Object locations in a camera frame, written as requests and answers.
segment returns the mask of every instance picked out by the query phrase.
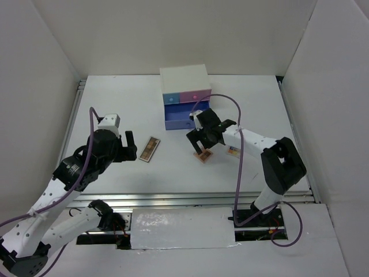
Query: robotic arm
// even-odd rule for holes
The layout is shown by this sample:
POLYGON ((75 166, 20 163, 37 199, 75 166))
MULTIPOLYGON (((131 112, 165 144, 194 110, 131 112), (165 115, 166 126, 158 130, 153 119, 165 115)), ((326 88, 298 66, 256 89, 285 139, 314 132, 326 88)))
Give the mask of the robotic arm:
MULTIPOLYGON (((212 148, 217 143, 241 148, 241 135, 244 139, 244 151, 255 158, 261 158, 266 187, 252 203, 251 210, 260 211, 278 201, 291 186, 306 175, 306 168, 291 139, 268 138, 247 129, 238 128, 235 121, 226 119, 221 122, 211 109, 195 111, 190 114, 195 129, 187 134, 196 152, 200 155, 200 142, 204 148, 212 148)), ((263 212, 267 215, 272 209, 263 212)))
POLYGON ((9 272, 18 277, 32 277, 46 265, 49 257, 62 246, 92 228, 111 230, 113 223, 124 228, 120 214, 113 213, 105 202, 95 200, 78 215, 52 227, 61 212, 77 198, 91 182, 97 180, 111 163, 136 160, 137 147, 133 134, 126 131, 127 146, 123 147, 117 114, 99 118, 98 130, 93 133, 92 154, 87 171, 77 187, 61 203, 42 214, 37 210, 61 199, 74 185, 86 161, 86 145, 61 161, 53 178, 38 201, 28 212, 32 217, 20 221, 0 238, 0 259, 9 272))

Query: white wall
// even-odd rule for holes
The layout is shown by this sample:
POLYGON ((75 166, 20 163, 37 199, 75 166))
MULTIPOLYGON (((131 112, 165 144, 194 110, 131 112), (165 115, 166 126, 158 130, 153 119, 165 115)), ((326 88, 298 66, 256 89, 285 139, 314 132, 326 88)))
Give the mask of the white wall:
POLYGON ((369 1, 368 0, 355 0, 359 8, 363 11, 367 18, 369 18, 369 1))
POLYGON ((317 0, 33 1, 86 77, 194 63, 284 75, 317 0))
POLYGON ((354 0, 319 0, 283 89, 352 276, 369 276, 368 78, 368 18, 354 0))
POLYGON ((75 92, 63 53, 30 2, 0 1, 1 222, 27 212, 50 180, 75 92))

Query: purple cable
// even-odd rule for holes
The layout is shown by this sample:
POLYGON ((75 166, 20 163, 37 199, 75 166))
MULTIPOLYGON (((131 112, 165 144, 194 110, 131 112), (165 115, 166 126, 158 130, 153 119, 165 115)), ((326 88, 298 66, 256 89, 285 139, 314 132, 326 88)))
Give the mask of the purple cable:
POLYGON ((46 274, 48 274, 50 272, 50 270, 52 270, 52 268, 54 267, 54 265, 57 263, 57 261, 59 260, 60 256, 63 254, 63 251, 65 249, 65 247, 67 247, 67 245, 64 245, 62 247, 62 249, 60 249, 57 257, 55 258, 55 260, 52 262, 51 266, 44 272, 42 273, 39 277, 44 277, 46 274))
MULTIPOLYGON (((95 109, 93 107, 90 107, 90 109, 89 109, 89 115, 90 115, 90 139, 89 139, 89 142, 90 143, 88 144, 86 160, 85 160, 85 163, 84 163, 83 168, 81 170, 81 174, 78 176, 78 178, 77 178, 76 182, 74 183, 74 185, 70 188, 70 190, 67 191, 67 193, 63 197, 61 197, 58 201, 52 203, 51 205, 46 206, 46 207, 44 207, 42 209, 37 210, 36 213, 40 214, 42 212, 46 212, 47 210, 49 210, 51 208, 54 208, 56 205, 58 205, 59 203, 61 203, 62 201, 64 201, 65 198, 67 198, 72 193, 72 191, 74 191, 74 189, 78 186, 78 184, 81 182, 83 176, 85 175, 86 170, 87 170, 87 167, 88 167, 88 163, 90 161, 91 152, 92 152, 92 142, 93 142, 93 115, 96 116, 97 120, 100 119, 100 117, 97 115, 97 112, 95 111, 95 109)), ((6 221, 4 221, 4 222, 2 222, 0 224, 0 228, 3 227, 3 226, 5 226, 5 225, 7 225, 7 224, 9 224, 9 223, 11 223, 11 222, 18 221, 18 220, 21 220, 21 219, 26 219, 26 218, 31 218, 31 216, 29 214, 24 214, 24 215, 16 216, 15 218, 8 219, 8 220, 6 220, 6 221)), ((50 269, 55 265, 55 263, 59 259, 60 255, 64 251, 65 246, 63 246, 63 248, 59 252, 58 257, 55 259, 55 261, 53 262, 53 264, 50 266, 50 268, 44 274, 48 273, 50 271, 50 269)), ((2 272, 0 272, 0 277, 7 277, 7 276, 4 275, 2 272)))
MULTIPOLYGON (((238 127, 240 127, 240 122, 241 122, 241 108, 240 106, 238 105, 238 103, 236 102, 235 99, 231 98, 230 96, 228 95, 224 95, 224 94, 219 94, 219 93, 215 93, 215 94, 211 94, 211 95, 207 95, 203 98, 201 98, 199 101, 196 102, 196 104, 194 105, 194 107, 192 108, 191 110, 191 113, 193 113, 193 111, 195 110, 197 104, 204 100, 205 98, 209 98, 211 96, 222 96, 222 97, 225 97, 225 98, 228 98, 230 101, 232 101, 233 103, 236 104, 237 106, 237 109, 238 109, 238 120, 237 120, 237 124, 238 124, 238 127)), ((249 218, 245 219, 243 222, 238 222, 238 217, 237 217, 237 210, 238 210, 238 199, 239 199, 239 195, 240 195, 240 187, 241 187, 241 177, 242 177, 242 166, 243 166, 243 150, 244 150, 244 141, 243 141, 243 133, 240 132, 240 136, 241 136, 241 149, 240 149, 240 162, 239 162, 239 166, 238 166, 238 176, 237 176, 237 186, 236 186, 236 194, 235 194, 235 205, 234 205, 234 222, 235 222, 235 225, 238 226, 238 227, 242 227, 243 225, 245 225, 246 223, 250 222, 251 220, 253 220, 254 218, 256 218, 257 216, 259 216, 260 214, 262 214, 264 211, 266 211, 267 209, 270 209, 270 208, 275 208, 276 206, 278 206, 278 204, 280 203, 285 203, 286 205, 290 206, 293 211, 297 214, 298 218, 299 218, 299 222, 300 222, 300 231, 299 231, 299 235, 298 237, 292 241, 290 244, 286 244, 286 245, 282 245, 282 244, 278 244, 274 241, 274 236, 278 233, 281 233, 283 232, 283 230, 279 230, 279 231, 276 231, 272 234, 272 236, 270 237, 270 240, 272 241, 272 243, 274 243, 275 245, 279 246, 279 247, 289 247, 289 246, 292 246, 294 244, 296 244, 298 242, 298 240, 300 239, 301 235, 302 235, 302 230, 303 230, 303 222, 302 222, 302 219, 301 219, 301 216, 299 214, 299 212, 295 209, 295 207, 293 207, 289 202, 286 202, 286 201, 281 201, 281 202, 276 202, 258 212, 256 212, 255 214, 253 214, 252 216, 250 216, 249 218)))

